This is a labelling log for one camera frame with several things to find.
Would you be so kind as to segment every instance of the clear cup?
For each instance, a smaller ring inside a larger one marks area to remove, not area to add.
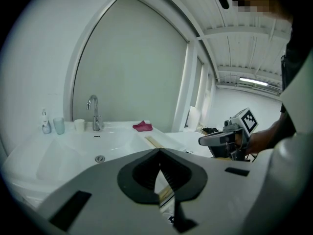
[[[64,118],[56,117],[53,119],[54,128],[57,134],[61,135],[65,132]]]

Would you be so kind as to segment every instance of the soap dispenser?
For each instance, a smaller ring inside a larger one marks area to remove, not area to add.
[[[48,116],[45,112],[45,108],[43,108],[43,116],[42,116],[42,125],[41,128],[44,134],[48,134],[51,132],[51,125],[49,123]]]

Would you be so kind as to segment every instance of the pink cloth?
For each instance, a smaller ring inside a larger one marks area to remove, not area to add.
[[[137,131],[152,131],[152,124],[145,123],[145,121],[142,121],[138,125],[133,125],[133,128]]]

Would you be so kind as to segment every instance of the person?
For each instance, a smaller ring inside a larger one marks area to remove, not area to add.
[[[310,0],[233,0],[238,6],[254,7],[258,12],[284,19],[292,24],[291,39],[285,55],[281,58],[283,90],[291,83],[301,69],[313,46],[312,33],[307,11]],[[251,135],[247,154],[259,153],[273,148],[280,140],[294,135],[295,127],[284,105],[280,118],[267,130]],[[235,143],[240,146],[242,137],[236,135]]]

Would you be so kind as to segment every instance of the sink drain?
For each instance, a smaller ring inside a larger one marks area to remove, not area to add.
[[[106,158],[101,156],[101,155],[100,156],[96,156],[96,158],[95,158],[96,162],[99,163],[99,164],[103,163],[105,159]]]

